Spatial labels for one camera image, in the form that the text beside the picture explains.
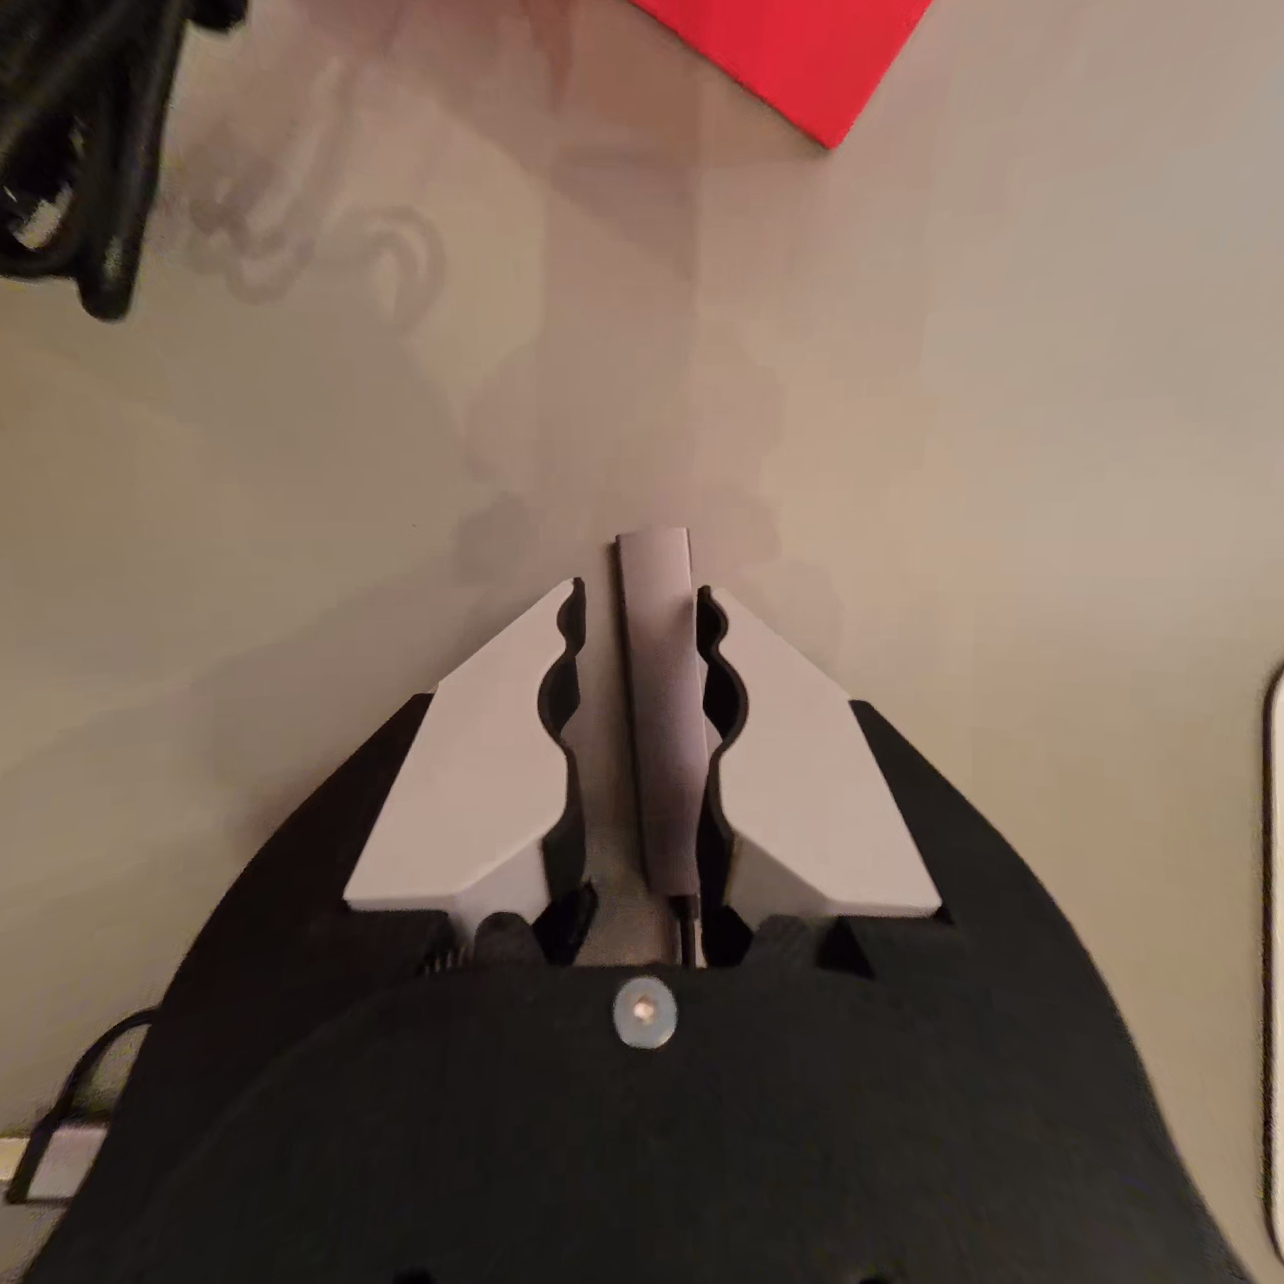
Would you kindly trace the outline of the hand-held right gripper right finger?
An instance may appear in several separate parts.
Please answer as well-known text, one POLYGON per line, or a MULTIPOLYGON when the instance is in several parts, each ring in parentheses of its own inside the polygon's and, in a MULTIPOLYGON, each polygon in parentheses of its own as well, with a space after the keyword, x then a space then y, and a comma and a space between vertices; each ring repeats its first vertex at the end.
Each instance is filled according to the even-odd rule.
POLYGON ((928 920, 942 894, 846 689, 734 594, 700 587, 711 758, 697 830, 700 946, 739 963, 774 917, 928 920))

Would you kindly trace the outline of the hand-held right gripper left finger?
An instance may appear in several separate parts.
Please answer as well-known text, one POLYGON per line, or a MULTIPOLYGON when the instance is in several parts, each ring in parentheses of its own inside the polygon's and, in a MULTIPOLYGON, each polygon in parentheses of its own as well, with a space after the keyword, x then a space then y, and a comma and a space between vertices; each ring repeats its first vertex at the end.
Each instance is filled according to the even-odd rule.
POLYGON ((558 582, 433 689, 350 874, 353 911, 437 911, 459 943, 522 917, 558 966, 589 932, 581 703, 586 585, 558 582))

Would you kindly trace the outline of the red plastic bin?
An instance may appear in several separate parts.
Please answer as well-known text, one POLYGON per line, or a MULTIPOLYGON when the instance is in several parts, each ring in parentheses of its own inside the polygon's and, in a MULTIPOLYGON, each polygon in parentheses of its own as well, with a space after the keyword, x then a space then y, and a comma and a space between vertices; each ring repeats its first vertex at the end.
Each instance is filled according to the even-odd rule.
POLYGON ((636 1, 826 149, 850 133, 930 1, 636 1))

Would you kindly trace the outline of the document stand with wooden board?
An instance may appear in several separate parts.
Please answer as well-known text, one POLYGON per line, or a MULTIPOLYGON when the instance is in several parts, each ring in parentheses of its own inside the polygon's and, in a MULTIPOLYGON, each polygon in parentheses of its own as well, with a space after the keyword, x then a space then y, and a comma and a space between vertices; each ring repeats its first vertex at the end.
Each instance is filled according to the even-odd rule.
POLYGON ((1263 701, 1263 1210, 1283 1259, 1283 663, 1263 701))

